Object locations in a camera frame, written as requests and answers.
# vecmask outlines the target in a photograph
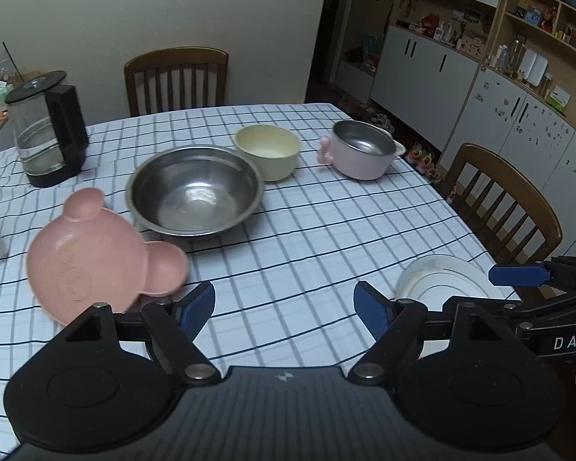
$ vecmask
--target kettle lid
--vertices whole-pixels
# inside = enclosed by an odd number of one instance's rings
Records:
[[[30,97],[34,97],[41,92],[53,88],[57,84],[64,81],[66,78],[66,71],[51,71],[40,76],[36,76],[11,90],[7,97],[4,99],[6,104],[15,104],[24,101]]]

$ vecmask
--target pink saucepan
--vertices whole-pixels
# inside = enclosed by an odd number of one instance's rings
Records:
[[[320,139],[318,163],[332,164],[357,180],[375,180],[406,148],[372,124],[346,119],[333,126],[332,138]]]
[[[95,302],[124,312],[139,293],[171,294],[188,273],[181,249],[163,241],[146,243],[103,201],[103,191],[95,187],[74,192],[62,215],[38,232],[28,249],[32,292],[49,316],[64,325]]]

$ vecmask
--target pink bear-shaped plate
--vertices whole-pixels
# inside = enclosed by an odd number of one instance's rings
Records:
[[[103,191],[88,187],[71,194],[62,215],[34,238],[26,271],[38,303],[67,325],[95,302],[124,312],[139,293],[166,296],[188,274],[177,246],[145,242],[124,218],[103,207]]]

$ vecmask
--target cream bowl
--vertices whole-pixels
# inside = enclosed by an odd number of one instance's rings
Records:
[[[273,124],[250,124],[234,136],[235,146],[262,174],[265,182],[275,182],[296,168],[301,140],[290,130]]]

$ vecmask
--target rod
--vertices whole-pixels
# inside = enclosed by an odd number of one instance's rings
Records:
[[[13,64],[13,67],[15,68],[15,70],[17,71],[17,74],[20,77],[20,81],[23,83],[22,73],[20,73],[19,69],[17,69],[17,65],[15,64],[15,61],[13,60],[13,57],[11,56],[11,52],[8,51],[7,45],[4,41],[2,42],[2,46],[4,47],[4,50],[7,51],[8,58],[11,59],[11,64]]]

